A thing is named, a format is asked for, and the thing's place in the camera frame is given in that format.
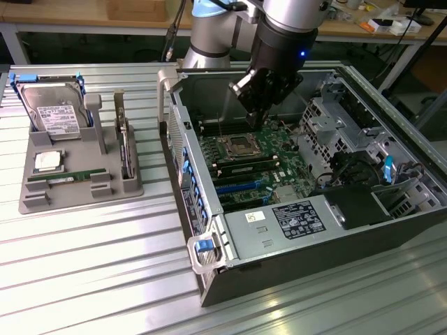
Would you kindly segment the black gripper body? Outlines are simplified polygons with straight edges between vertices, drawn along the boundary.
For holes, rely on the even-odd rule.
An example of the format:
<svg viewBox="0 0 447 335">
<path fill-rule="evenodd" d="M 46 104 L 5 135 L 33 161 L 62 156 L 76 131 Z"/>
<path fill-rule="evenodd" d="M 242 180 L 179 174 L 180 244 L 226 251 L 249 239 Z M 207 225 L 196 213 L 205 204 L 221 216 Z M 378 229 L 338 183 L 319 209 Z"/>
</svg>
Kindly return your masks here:
<svg viewBox="0 0 447 335">
<path fill-rule="evenodd" d="M 318 29 L 287 31 L 267 19 L 258 22 L 251 48 L 250 70 L 291 73 L 300 70 L 318 35 Z"/>
</svg>

